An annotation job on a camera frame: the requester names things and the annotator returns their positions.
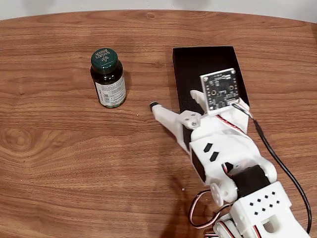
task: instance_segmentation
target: white wall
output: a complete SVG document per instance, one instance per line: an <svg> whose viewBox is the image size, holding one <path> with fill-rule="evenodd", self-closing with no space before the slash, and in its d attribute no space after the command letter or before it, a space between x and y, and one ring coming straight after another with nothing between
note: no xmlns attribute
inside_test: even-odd
<svg viewBox="0 0 317 238"><path fill-rule="evenodd" d="M317 22L317 0L0 0L0 19L112 9L241 12Z"/></svg>

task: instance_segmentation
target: red wire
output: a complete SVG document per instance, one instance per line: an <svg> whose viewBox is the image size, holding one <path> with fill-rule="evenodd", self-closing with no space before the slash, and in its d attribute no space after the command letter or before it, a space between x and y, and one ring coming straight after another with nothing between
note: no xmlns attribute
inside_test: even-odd
<svg viewBox="0 0 317 238"><path fill-rule="evenodd" d="M219 221L219 223L223 226L223 228L228 232L228 234L234 238L234 235L232 234L232 232L229 230L229 228L227 227L227 225L223 222L223 221Z"/></svg>
<svg viewBox="0 0 317 238"><path fill-rule="evenodd" d="M235 129L241 131L242 133L244 133L243 130L241 130L239 127L237 127L236 125L232 124L231 122L227 121L227 120L226 120L225 118L223 118L222 116L216 115L216 117L219 118L220 120L222 120L224 123L228 124L229 126L231 126L231 127L235 128Z"/></svg>
<svg viewBox="0 0 317 238"><path fill-rule="evenodd" d="M254 228L254 230L255 230L255 232L256 232L258 238L261 238L261 235L260 235L260 232L259 232L257 226L253 226L253 228Z"/></svg>

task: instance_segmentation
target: black rubber tip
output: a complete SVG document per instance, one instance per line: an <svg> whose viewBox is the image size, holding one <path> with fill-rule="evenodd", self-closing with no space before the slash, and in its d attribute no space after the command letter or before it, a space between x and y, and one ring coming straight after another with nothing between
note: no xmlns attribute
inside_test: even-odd
<svg viewBox="0 0 317 238"><path fill-rule="evenodd" d="M150 103L150 108L151 108L151 111L152 111L152 107L154 107L155 105L158 105L159 103L157 103L157 102L152 102L152 103Z"/></svg>

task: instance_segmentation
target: black cable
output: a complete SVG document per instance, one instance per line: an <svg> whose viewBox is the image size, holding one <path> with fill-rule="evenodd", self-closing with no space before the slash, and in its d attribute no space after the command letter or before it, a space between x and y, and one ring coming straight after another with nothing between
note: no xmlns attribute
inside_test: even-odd
<svg viewBox="0 0 317 238"><path fill-rule="evenodd" d="M311 227L312 227L312 210L311 207L309 205L309 201L305 195L304 190L302 189L301 185L298 183L298 181L296 180L296 178L294 177L294 175L292 175L292 173L288 170L288 168L283 164L283 162L280 160L280 158L277 156L277 154L274 152L274 150L272 149L272 147L270 146L270 144L268 143L266 137L264 136L264 133L262 131L262 128L260 127L259 123L257 122L257 120L252 119L254 125L256 126L256 130L261 138L261 140L263 141L265 147L267 148L267 150L269 151L269 153L271 154L271 156L276 160L276 162L281 166L281 168L284 170L284 172L289 176L289 178L292 180L292 182L294 183L294 185L296 186L297 190L299 191L301 197L303 198L303 201L305 203L306 206L306 210L307 210L307 215L308 215L308 224L307 224L307 233L309 234L311 231Z"/></svg>

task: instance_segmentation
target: circuit board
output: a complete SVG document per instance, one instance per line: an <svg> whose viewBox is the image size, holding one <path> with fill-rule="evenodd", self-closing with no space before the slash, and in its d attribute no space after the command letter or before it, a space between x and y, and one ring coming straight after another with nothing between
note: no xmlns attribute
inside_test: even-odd
<svg viewBox="0 0 317 238"><path fill-rule="evenodd" d="M233 68L200 76L208 110L229 106L239 100L236 71Z"/></svg>

